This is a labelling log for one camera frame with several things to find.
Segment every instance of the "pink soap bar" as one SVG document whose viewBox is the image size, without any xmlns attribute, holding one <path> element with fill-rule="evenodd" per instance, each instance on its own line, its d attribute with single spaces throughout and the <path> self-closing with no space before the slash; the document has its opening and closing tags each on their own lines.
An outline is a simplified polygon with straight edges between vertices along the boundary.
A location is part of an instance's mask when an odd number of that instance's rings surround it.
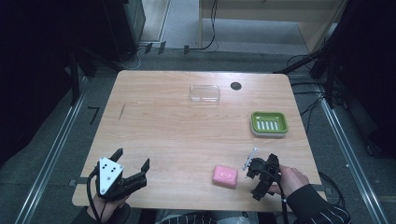
<svg viewBox="0 0 396 224">
<path fill-rule="evenodd" d="M 238 170 L 227 166 L 217 165 L 213 173 L 212 182 L 213 184 L 224 188 L 235 189 L 237 177 Z"/>
</svg>

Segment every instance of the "person's arm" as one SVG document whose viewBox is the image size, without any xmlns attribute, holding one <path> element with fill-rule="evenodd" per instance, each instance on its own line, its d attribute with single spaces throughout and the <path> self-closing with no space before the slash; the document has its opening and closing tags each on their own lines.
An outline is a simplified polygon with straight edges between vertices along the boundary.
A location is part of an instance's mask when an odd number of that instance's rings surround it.
<svg viewBox="0 0 396 224">
<path fill-rule="evenodd" d="M 122 208 L 125 205 L 125 201 L 129 198 L 129 195 L 126 196 L 124 199 L 115 202 L 106 202 L 106 200 L 99 198 L 97 195 L 93 197 L 93 204 L 96 208 L 96 211 L 101 218 L 102 223 L 106 223 L 111 216 L 113 215 L 114 211 L 117 208 Z M 91 206 L 85 206 L 81 209 L 78 215 L 72 222 L 73 224 L 78 223 L 87 223 L 87 224 L 97 224 L 95 215 L 93 214 Z"/>
<path fill-rule="evenodd" d="M 309 184 L 294 191 L 287 202 L 299 223 L 350 223 L 344 208 L 326 202 Z"/>
<path fill-rule="evenodd" d="M 296 168 L 280 165 L 280 184 L 287 203 L 299 223 L 350 223 L 349 213 L 340 206 L 326 202 L 309 184 L 308 177 Z M 269 190 L 280 194 L 279 186 Z"/>
</svg>

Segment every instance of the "black cable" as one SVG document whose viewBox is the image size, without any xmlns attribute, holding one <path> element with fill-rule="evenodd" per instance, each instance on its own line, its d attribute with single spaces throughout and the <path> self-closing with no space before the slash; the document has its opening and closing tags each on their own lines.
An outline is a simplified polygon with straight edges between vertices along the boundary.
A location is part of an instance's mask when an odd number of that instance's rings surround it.
<svg viewBox="0 0 396 224">
<path fill-rule="evenodd" d="M 103 213 L 105 212 L 106 205 L 107 205 L 107 201 L 105 201 L 105 206 L 103 206 L 102 212 L 101 212 L 101 214 L 100 214 L 100 219 L 101 219 L 101 220 L 102 220 L 102 217 L 103 217 Z"/>
<path fill-rule="evenodd" d="M 321 85 L 321 86 L 326 86 L 325 83 L 317 83 L 317 82 L 295 82 L 295 83 L 291 83 L 291 86 L 297 86 L 297 85 Z"/>
<path fill-rule="evenodd" d="M 289 224 L 289 218 L 288 218 L 288 207 L 286 206 L 287 202 L 286 202 L 286 196 L 285 193 L 283 191 L 282 185 L 280 184 L 280 181 L 277 180 L 277 178 L 275 178 L 272 174 L 268 173 L 268 172 L 263 172 L 266 175 L 271 176 L 275 182 L 277 183 L 277 185 L 279 186 L 279 190 L 280 190 L 280 199 L 281 199 L 281 203 L 282 203 L 282 215 L 283 215 L 283 223 L 284 224 Z"/>
<path fill-rule="evenodd" d="M 320 103 L 320 101 L 322 101 L 324 99 L 324 94 L 322 93 L 318 99 L 315 100 L 314 103 L 312 103 L 311 105 L 308 106 L 308 108 L 300 113 L 300 116 L 303 116 L 306 112 L 309 111 L 309 115 L 308 115 L 308 121 L 306 123 L 306 128 L 305 128 L 305 133 L 308 134 L 309 132 L 309 123 L 311 120 L 311 116 L 312 116 L 312 112 L 314 111 L 314 109 L 318 106 L 318 104 Z"/>
<path fill-rule="evenodd" d="M 208 48 L 213 44 L 213 42 L 214 42 L 215 39 L 216 39 L 215 21 L 216 21 L 216 14 L 217 14 L 217 11 L 218 11 L 218 0 L 214 0 L 214 1 L 213 1 L 213 5 L 212 5 L 212 9 L 211 9 L 211 15 L 210 15 L 210 20 L 211 20 L 212 30 L 213 30 L 213 36 L 212 36 L 212 40 L 210 41 L 210 43 L 209 43 L 206 47 L 204 47 L 204 48 L 200 48 L 200 49 L 189 49 L 189 50 L 204 50 L 204 49 L 208 49 Z"/>
<path fill-rule="evenodd" d="M 296 58 L 296 57 L 303 57 L 303 59 L 304 59 L 305 57 L 308 57 L 308 58 L 311 60 L 311 62 L 326 61 L 325 58 L 318 58 L 318 59 L 317 59 L 316 54 L 317 54 L 317 52 L 319 52 L 320 50 L 322 50 L 324 47 L 326 47 L 326 45 L 328 44 L 328 42 L 329 42 L 329 41 L 326 40 L 326 38 L 324 38 L 324 39 L 323 39 L 323 44 L 320 46 L 320 48 L 318 48 L 318 50 L 317 50 L 316 52 L 308 53 L 308 54 L 299 54 L 299 55 L 294 55 L 294 56 L 290 57 L 290 58 L 288 59 L 288 61 L 286 62 L 286 66 L 289 67 L 289 62 L 291 61 L 291 59 Z M 307 63 L 304 63 L 304 64 L 302 64 L 302 65 L 304 65 L 307 69 L 311 70 L 312 68 L 308 67 L 306 64 L 307 64 Z"/>
<path fill-rule="evenodd" d="M 328 182 L 330 185 L 332 185 L 332 187 L 337 191 L 338 193 L 338 202 L 335 203 L 337 205 L 340 205 L 341 207 L 343 207 L 344 209 L 346 208 L 346 201 L 344 199 L 344 195 L 341 192 L 341 190 L 337 187 L 337 185 L 334 183 L 334 181 L 332 181 L 331 178 L 329 178 L 327 175 L 323 174 L 322 172 L 318 172 L 320 177 L 322 177 L 326 182 Z"/>
<path fill-rule="evenodd" d="M 299 92 L 294 92 L 294 95 L 299 95 L 299 94 L 312 94 L 312 93 L 319 93 L 319 94 L 324 94 L 324 91 L 299 91 Z"/>
<path fill-rule="evenodd" d="M 99 214 L 96 210 L 95 204 L 93 203 L 92 195 L 91 195 L 91 180 L 93 178 L 93 175 L 88 176 L 87 180 L 87 194 L 88 194 L 88 201 L 90 201 L 90 206 L 93 211 L 93 214 L 95 215 L 96 222 L 97 223 L 102 223 L 101 218 L 99 217 Z"/>
</svg>

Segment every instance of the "person's hand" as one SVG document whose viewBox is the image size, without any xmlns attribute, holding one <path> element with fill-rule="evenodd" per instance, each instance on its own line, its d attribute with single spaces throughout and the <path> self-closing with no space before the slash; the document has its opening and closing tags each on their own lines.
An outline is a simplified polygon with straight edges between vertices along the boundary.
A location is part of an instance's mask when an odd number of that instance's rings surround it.
<svg viewBox="0 0 396 224">
<path fill-rule="evenodd" d="M 309 184 L 308 177 L 298 171 L 296 168 L 290 168 L 287 166 L 279 165 L 280 173 L 280 185 L 282 186 L 283 192 L 286 197 L 289 197 L 295 190 Z M 268 189 L 268 192 L 280 194 L 278 185 L 273 185 Z"/>
<path fill-rule="evenodd" d="M 107 222 L 111 218 L 111 215 L 113 215 L 114 211 L 117 208 L 122 208 L 125 205 L 125 201 L 129 198 L 129 196 L 131 196 L 131 195 L 125 196 L 125 198 L 115 201 L 115 202 L 107 202 L 106 203 L 106 200 L 99 198 L 97 195 L 95 195 L 95 197 L 93 197 L 93 204 L 95 205 L 95 208 L 96 208 L 96 211 L 97 211 L 99 217 L 101 216 L 102 211 L 103 211 L 102 218 L 101 218 L 102 223 Z M 87 213 L 93 219 L 96 220 L 95 214 L 93 213 L 92 208 L 90 206 L 87 208 Z"/>
</svg>

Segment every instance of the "black sleeve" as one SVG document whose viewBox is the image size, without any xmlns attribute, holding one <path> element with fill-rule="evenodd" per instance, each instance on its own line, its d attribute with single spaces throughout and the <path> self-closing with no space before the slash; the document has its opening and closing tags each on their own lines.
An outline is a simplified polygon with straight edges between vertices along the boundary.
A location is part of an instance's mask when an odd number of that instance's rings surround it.
<svg viewBox="0 0 396 224">
<path fill-rule="evenodd" d="M 294 191 L 287 202 L 299 223 L 350 223 L 344 208 L 326 202 L 311 185 Z"/>
<path fill-rule="evenodd" d="M 88 206 L 85 206 L 81 209 L 72 224 L 97 224 L 96 220 L 88 215 L 87 208 Z"/>
</svg>

